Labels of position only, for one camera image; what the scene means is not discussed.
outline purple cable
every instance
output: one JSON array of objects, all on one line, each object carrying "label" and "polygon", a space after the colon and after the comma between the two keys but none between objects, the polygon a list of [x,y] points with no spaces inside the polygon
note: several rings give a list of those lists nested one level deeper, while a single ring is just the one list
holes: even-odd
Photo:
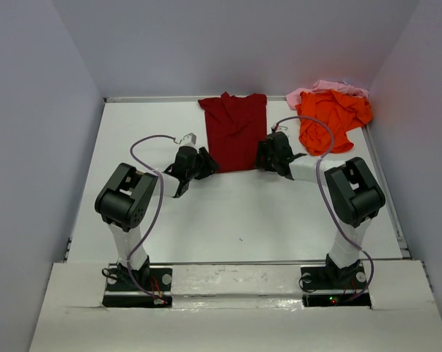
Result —
[{"label": "purple cable", "polygon": [[353,240],[351,240],[345,233],[345,231],[342,229],[341,225],[338,222],[338,219],[335,216],[335,213],[333,211],[333,208],[330,205],[330,202],[328,201],[326,195],[325,195],[325,190],[323,189],[323,184],[322,184],[322,179],[320,177],[320,164],[322,163],[322,160],[324,159],[324,157],[326,157],[332,150],[333,147],[335,145],[335,137],[333,135],[333,132],[331,132],[331,129],[323,122],[313,118],[313,117],[308,117],[308,116],[291,116],[291,117],[286,117],[285,119],[279,120],[273,128],[273,131],[275,131],[278,127],[279,124],[284,122],[284,121],[289,121],[289,120],[295,120],[295,119],[305,119],[305,120],[311,120],[313,122],[318,123],[319,125],[321,125],[322,127],[324,127],[324,129],[327,130],[327,132],[330,134],[331,137],[331,143],[330,143],[330,147],[328,148],[328,150],[326,152],[324,152],[318,159],[317,164],[315,166],[315,174],[317,176],[317,183],[318,183],[318,188],[320,190],[320,194],[322,195],[323,198],[323,202],[326,205],[326,208],[328,209],[328,212],[330,213],[331,219],[333,220],[336,228],[338,229],[340,235],[354,248],[356,248],[357,250],[359,250],[360,252],[362,252],[367,259],[369,260],[369,264],[370,264],[370,275],[369,275],[369,280],[367,280],[367,284],[366,286],[362,289],[362,291],[360,293],[358,293],[357,295],[352,296],[348,301],[352,301],[358,297],[360,297],[361,295],[364,294],[364,292],[369,288],[370,283],[374,277],[374,260],[372,259],[372,257],[369,255],[369,253],[367,253],[366,251],[364,251],[362,249],[361,246],[359,246],[356,242],[354,242]]},{"label": "purple cable", "polygon": [[155,134],[155,135],[153,135],[153,136],[144,137],[143,139],[140,139],[140,140],[138,140],[137,142],[134,142],[133,145],[131,145],[131,148],[130,148],[130,154],[131,154],[131,156],[133,157],[134,160],[136,160],[138,163],[140,163],[140,164],[141,164],[142,166],[144,166],[146,169],[149,169],[150,171],[154,172],[154,173],[157,175],[157,177],[158,177],[158,179],[159,179],[159,182],[161,183],[161,192],[160,192],[160,196],[159,196],[159,203],[157,204],[157,209],[155,210],[154,218],[152,219],[152,222],[150,223],[149,228],[147,229],[147,231],[146,231],[146,233],[144,234],[144,236],[142,236],[142,238],[141,238],[141,240],[138,242],[138,244],[136,244],[136,246],[131,250],[130,254],[128,255],[128,258],[126,259],[126,260],[128,261],[128,264],[127,264],[127,265],[128,265],[128,273],[129,273],[129,275],[130,275],[131,280],[133,281],[133,284],[134,284],[138,289],[140,289],[140,291],[146,293],[146,294],[149,295],[149,296],[153,296],[153,293],[151,293],[151,292],[145,290],[145,289],[144,289],[144,288],[143,288],[143,287],[142,287],[142,286],[136,281],[136,279],[135,279],[133,273],[131,272],[132,269],[131,269],[130,259],[131,259],[131,257],[133,256],[133,254],[138,250],[138,248],[139,248],[140,246],[142,246],[142,244],[143,244],[143,242],[146,240],[147,236],[149,236],[150,232],[152,231],[152,229],[153,229],[153,227],[154,227],[154,225],[155,225],[155,222],[157,221],[157,218],[159,217],[159,213],[161,212],[161,208],[162,208],[162,199],[163,199],[163,177],[162,177],[162,174],[161,174],[158,170],[156,170],[156,169],[154,169],[153,167],[151,167],[150,165],[147,165],[146,163],[144,163],[141,159],[139,159],[139,158],[134,154],[134,148],[135,148],[138,144],[140,144],[140,143],[142,143],[142,142],[145,142],[145,141],[147,141],[148,139],[152,139],[152,138],[168,138],[168,139],[171,139],[171,140],[173,140],[173,141],[175,140],[175,137],[168,136],[168,135],[166,135],[166,134]]}]

